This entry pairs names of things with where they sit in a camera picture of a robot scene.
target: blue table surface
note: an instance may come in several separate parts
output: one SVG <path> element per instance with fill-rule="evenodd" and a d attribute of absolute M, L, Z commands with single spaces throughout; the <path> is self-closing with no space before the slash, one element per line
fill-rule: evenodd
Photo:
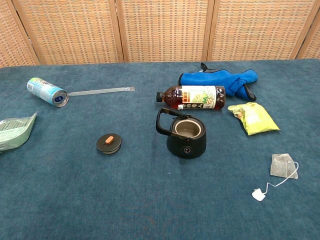
<path fill-rule="evenodd" d="M 177 85 L 199 62 L 21 66 L 0 69 L 0 120 L 31 116 L 29 140 L 0 153 L 0 239 L 284 239 L 320 236 L 320 60 L 207 62 L 259 79 L 250 88 L 279 126 L 248 136 L 228 110 L 185 110 L 207 127 L 207 149 L 182 159 L 156 132 L 156 92 Z M 67 92 L 130 87 L 70 97 L 58 108 L 27 91 L 40 77 Z M 168 127 L 172 117 L 164 115 Z M 98 138 L 117 133 L 105 155 Z M 277 184 L 271 154 L 289 153 L 298 180 Z"/>

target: bottle cap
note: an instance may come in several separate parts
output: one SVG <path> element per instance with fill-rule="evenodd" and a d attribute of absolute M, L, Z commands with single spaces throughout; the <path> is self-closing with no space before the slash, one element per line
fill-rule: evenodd
<path fill-rule="evenodd" d="M 113 154 L 121 147 L 121 137 L 115 133 L 103 135 L 96 142 L 96 148 L 104 154 Z"/>
<path fill-rule="evenodd" d="M 159 103 L 162 102 L 162 96 L 163 96 L 163 92 L 159 92 L 158 91 L 156 93 L 156 101 L 159 102 Z"/>

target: bottle label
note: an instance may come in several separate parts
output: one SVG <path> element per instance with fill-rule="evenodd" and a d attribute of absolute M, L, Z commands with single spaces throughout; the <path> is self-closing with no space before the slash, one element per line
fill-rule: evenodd
<path fill-rule="evenodd" d="M 182 86 L 184 109 L 214 109 L 217 92 L 215 86 Z"/>

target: plastic bottle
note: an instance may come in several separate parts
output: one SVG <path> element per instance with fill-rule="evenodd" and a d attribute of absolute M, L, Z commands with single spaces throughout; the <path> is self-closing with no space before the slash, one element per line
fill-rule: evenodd
<path fill-rule="evenodd" d="M 223 86 L 172 86 L 156 93 L 157 102 L 182 109 L 222 109 L 226 102 Z"/>

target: tea bag tag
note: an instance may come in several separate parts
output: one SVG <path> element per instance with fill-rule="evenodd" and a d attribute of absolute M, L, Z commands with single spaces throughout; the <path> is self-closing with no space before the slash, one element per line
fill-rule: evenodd
<path fill-rule="evenodd" d="M 253 191 L 252 197 L 261 202 L 266 197 L 266 195 L 264 195 L 261 189 L 258 188 Z"/>

